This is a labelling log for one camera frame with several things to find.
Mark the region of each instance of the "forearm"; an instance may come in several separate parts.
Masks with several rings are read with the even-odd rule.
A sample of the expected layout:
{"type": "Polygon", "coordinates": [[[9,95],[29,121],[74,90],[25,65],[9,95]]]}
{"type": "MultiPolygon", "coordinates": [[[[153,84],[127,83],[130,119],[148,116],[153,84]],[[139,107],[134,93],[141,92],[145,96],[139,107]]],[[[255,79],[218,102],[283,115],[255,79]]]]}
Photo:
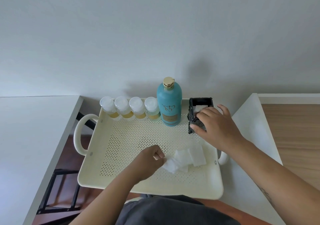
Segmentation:
{"type": "Polygon", "coordinates": [[[288,225],[320,224],[320,191],[247,140],[230,149],[230,156],[264,192],[288,225]]]}
{"type": "Polygon", "coordinates": [[[137,182],[135,177],[127,169],[124,169],[70,224],[114,224],[130,190],[137,182]]]}

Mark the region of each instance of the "black container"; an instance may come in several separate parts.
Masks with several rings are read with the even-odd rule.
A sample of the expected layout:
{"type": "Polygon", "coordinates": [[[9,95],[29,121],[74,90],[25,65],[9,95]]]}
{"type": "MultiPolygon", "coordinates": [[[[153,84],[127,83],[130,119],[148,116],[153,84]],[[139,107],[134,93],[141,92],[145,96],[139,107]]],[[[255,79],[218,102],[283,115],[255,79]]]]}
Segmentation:
{"type": "Polygon", "coordinates": [[[208,105],[208,107],[213,107],[212,98],[190,98],[189,99],[189,114],[188,114],[188,133],[194,133],[194,130],[190,128],[190,124],[197,125],[202,129],[206,129],[204,124],[194,115],[193,106],[196,105],[208,105]]]}

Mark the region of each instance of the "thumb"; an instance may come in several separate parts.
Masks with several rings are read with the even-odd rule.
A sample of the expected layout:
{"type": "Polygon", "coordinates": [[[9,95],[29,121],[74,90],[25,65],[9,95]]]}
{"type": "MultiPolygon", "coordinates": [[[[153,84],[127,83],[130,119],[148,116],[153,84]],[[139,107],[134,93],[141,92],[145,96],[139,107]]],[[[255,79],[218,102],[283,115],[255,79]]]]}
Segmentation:
{"type": "Polygon", "coordinates": [[[202,139],[205,139],[207,135],[205,130],[194,124],[190,124],[190,127],[195,131],[196,134],[198,134],[198,136],[200,136],[202,139]]]}
{"type": "Polygon", "coordinates": [[[164,165],[164,163],[167,161],[167,159],[166,158],[159,158],[158,160],[156,160],[155,162],[156,162],[156,166],[157,166],[157,168],[160,168],[160,167],[162,167],[162,165],[164,165]]]}

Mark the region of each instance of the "blue pump bottle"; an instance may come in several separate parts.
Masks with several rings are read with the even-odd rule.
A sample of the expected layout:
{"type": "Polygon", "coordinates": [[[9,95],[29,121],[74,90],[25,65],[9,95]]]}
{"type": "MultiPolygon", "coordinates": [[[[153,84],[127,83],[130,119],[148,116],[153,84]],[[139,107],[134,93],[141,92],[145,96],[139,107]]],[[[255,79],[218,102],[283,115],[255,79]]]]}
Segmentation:
{"type": "Polygon", "coordinates": [[[181,121],[182,90],[172,77],[166,77],[157,90],[161,119],[166,126],[176,126],[181,121]]]}

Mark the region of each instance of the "floor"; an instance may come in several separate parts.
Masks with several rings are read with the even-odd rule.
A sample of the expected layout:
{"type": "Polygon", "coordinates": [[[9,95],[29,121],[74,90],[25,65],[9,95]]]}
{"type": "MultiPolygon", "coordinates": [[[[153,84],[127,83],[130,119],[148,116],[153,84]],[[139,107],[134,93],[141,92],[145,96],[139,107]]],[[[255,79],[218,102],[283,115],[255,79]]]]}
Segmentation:
{"type": "MultiPolygon", "coordinates": [[[[82,146],[87,149],[91,136],[83,135],[81,137],[82,146]]],[[[73,136],[69,136],[66,145],[62,151],[61,157],[56,166],[57,169],[70,169],[79,170],[82,164],[84,156],[78,154],[73,146],[73,136]]],[[[77,175],[67,175],[66,177],[57,178],[54,188],[51,192],[48,204],[52,206],[68,206],[70,205],[74,190],[77,184],[77,175]]],[[[86,208],[100,193],[102,190],[81,187],[77,204],[81,206],[81,209],[86,208]]],[[[127,199],[139,197],[139,194],[130,193],[127,199]]],[[[255,218],[247,213],[244,213],[236,208],[233,208],[221,201],[198,199],[200,202],[208,207],[213,207],[231,217],[238,220],[242,225],[269,225],[258,218],[255,218]]],[[[50,220],[55,220],[63,216],[67,216],[67,212],[64,214],[40,214],[36,215],[33,225],[42,224],[50,220]]]]}
{"type": "Polygon", "coordinates": [[[320,105],[262,104],[283,165],[320,190],[320,105]]]}

